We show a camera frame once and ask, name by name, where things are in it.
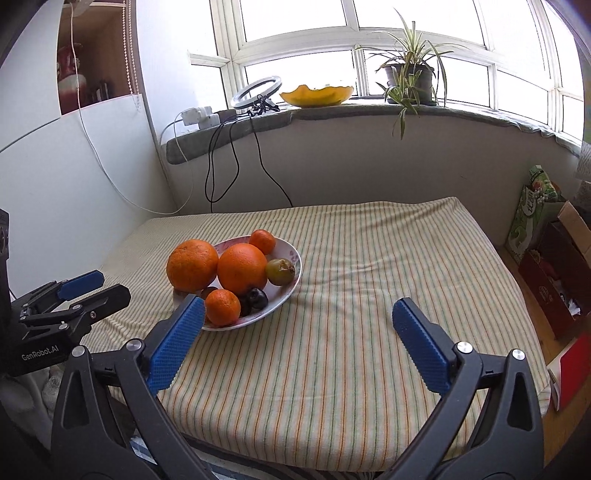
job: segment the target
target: striped tablecloth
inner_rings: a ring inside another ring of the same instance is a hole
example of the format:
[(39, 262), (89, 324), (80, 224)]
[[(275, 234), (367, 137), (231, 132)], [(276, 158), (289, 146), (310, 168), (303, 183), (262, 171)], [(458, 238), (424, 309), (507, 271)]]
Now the striped tablecloth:
[[(429, 392), (392, 328), (411, 297), (454, 341), (482, 353), (528, 356), (545, 413), (549, 381), (519, 287), (474, 219), (454, 198), (377, 202), (153, 219), (103, 266), (130, 306), (94, 325), (91, 351), (144, 337), (173, 309), (165, 274), (180, 242), (213, 244), (257, 228), (293, 244), (300, 285), (272, 316), (243, 329), (203, 332), (162, 404), (184, 433), (226, 450), (331, 471), (380, 471), (433, 410)], [(467, 441), (480, 393), (453, 446)]]

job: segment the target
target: window pane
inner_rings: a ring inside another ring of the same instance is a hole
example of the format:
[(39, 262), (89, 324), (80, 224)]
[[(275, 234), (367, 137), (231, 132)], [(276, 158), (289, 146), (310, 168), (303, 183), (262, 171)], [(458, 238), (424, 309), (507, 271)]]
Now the window pane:
[(191, 0), (185, 2), (183, 8), (186, 9), (185, 18), (190, 21), (190, 26), (187, 27), (187, 36), (189, 38), (187, 48), (189, 52), (201, 55), (217, 55), (209, 0)]
[(504, 55), (516, 71), (544, 72), (540, 37), (527, 0), (480, 0), (480, 4), (494, 51)]
[(575, 100), (571, 97), (562, 97), (563, 105), (563, 121), (562, 131), (576, 137), (583, 139), (583, 120), (584, 120), (584, 106), (580, 100)]
[[(388, 81), (386, 72), (382, 69), (376, 73), (375, 70), (385, 61), (386, 58), (381, 56), (372, 57), (370, 51), (365, 51), (370, 95), (384, 94), (376, 82), (385, 86)], [(429, 63), (437, 72), (437, 61), (434, 59)], [(446, 57), (443, 58), (443, 64), (447, 74), (448, 100), (489, 106), (488, 69), (484, 65)], [(433, 86), (436, 86), (436, 78), (433, 78)], [(441, 77), (437, 96), (443, 100), (443, 80)]]
[[(437, 74), (437, 62), (433, 68)], [(443, 58), (447, 75), (447, 99), (489, 106), (488, 68), (469, 61)], [(443, 100), (443, 79), (439, 77), (437, 97)]]
[(357, 95), (357, 74), (353, 68), (353, 57), (350, 51), (311, 53), (246, 67), (248, 83), (271, 75), (279, 75), (283, 81), (279, 92), (271, 97), (275, 103), (283, 101), (279, 96), (280, 92), (292, 92), (300, 85), (307, 85), (313, 89), (320, 89), (327, 85), (353, 86), (355, 87), (353, 94)]
[(552, 33), (554, 34), (556, 50), (558, 50), (562, 86), (570, 92), (582, 95), (583, 79), (581, 75), (581, 62), (573, 34), (549, 4), (544, 2), (544, 6), (546, 7), (548, 20), (550, 20)]
[(360, 27), (402, 28), (396, 8), (410, 27), (483, 44), (472, 0), (355, 0)]
[(195, 95), (200, 106), (211, 106), (214, 112), (228, 108), (223, 91), (222, 72), (217, 67), (191, 65)]
[(508, 73), (497, 73), (499, 110), (548, 123), (548, 92)]
[(246, 41), (309, 28), (346, 25), (340, 0), (240, 0)]

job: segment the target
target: metal screw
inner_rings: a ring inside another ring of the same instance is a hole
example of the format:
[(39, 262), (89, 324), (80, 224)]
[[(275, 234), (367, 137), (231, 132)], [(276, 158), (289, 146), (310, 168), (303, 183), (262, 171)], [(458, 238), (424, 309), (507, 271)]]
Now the metal screw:
[(474, 350), (474, 347), (470, 345), (468, 342), (458, 342), (457, 349), (462, 353), (470, 353)]
[(82, 356), (82, 355), (84, 355), (84, 352), (85, 352), (85, 350), (84, 350), (84, 347), (82, 345), (75, 346), (72, 349), (72, 355), (73, 356)]
[(513, 350), (511, 354), (513, 355), (513, 358), (516, 358), (517, 360), (523, 360), (525, 358), (525, 353), (523, 353), (521, 350), (518, 350), (517, 348)]
[(142, 348), (142, 341), (138, 339), (130, 340), (125, 344), (125, 348), (127, 348), (127, 350), (130, 352), (135, 352), (136, 350)]

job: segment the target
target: fruit bowl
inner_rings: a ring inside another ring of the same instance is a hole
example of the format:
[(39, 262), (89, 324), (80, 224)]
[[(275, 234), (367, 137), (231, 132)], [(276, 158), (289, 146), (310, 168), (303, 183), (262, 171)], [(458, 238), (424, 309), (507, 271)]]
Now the fruit bowl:
[[(247, 244), (249, 239), (249, 235), (246, 236), (237, 236), (236, 238), (231, 238), (230, 240), (225, 240), (221, 243), (214, 245), (213, 247), (216, 249), (218, 255), (224, 253), (228, 248), (232, 245), (236, 244)], [(267, 295), (269, 299), (269, 304), (262, 310), (258, 312), (253, 312), (250, 315), (246, 315), (241, 317), (236, 323), (227, 327), (216, 327), (209, 323), (207, 320), (203, 325), (202, 330), (208, 330), (211, 332), (224, 332), (226, 330), (234, 330), (237, 328), (242, 328), (251, 323), (255, 323), (262, 318), (269, 315), (271, 312), (277, 310), (293, 293), (295, 287), (300, 282), (301, 278), (301, 269), (302, 269), (302, 262), (299, 252), (288, 242), (282, 240), (281, 238), (275, 238), (275, 249), (267, 255), (267, 259), (271, 260), (273, 258), (287, 258), (294, 264), (295, 267), (295, 277), (291, 283), (284, 285), (282, 287), (277, 287), (273, 285), (271, 282), (267, 282), (263, 291)], [(212, 286), (217, 288), (222, 288), (219, 281), (216, 279), (212, 282)], [(173, 290), (173, 304), (174, 307), (178, 307), (180, 303), (185, 298), (186, 293), (179, 292), (178, 290)]]

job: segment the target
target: orange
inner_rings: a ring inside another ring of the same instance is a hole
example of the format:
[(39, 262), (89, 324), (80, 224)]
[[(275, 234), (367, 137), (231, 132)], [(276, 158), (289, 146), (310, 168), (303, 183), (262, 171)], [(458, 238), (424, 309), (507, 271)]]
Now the orange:
[(275, 237), (266, 230), (255, 230), (248, 243), (257, 247), (264, 255), (269, 255), (275, 248)]
[(217, 279), (226, 290), (236, 295), (244, 295), (254, 287), (265, 288), (266, 266), (265, 255), (254, 245), (232, 245), (220, 256)]
[(205, 299), (205, 312), (215, 326), (226, 327), (240, 318), (240, 300), (229, 290), (215, 290)]
[(194, 293), (215, 280), (216, 249), (202, 240), (187, 240), (173, 250), (166, 263), (166, 276), (174, 288)]

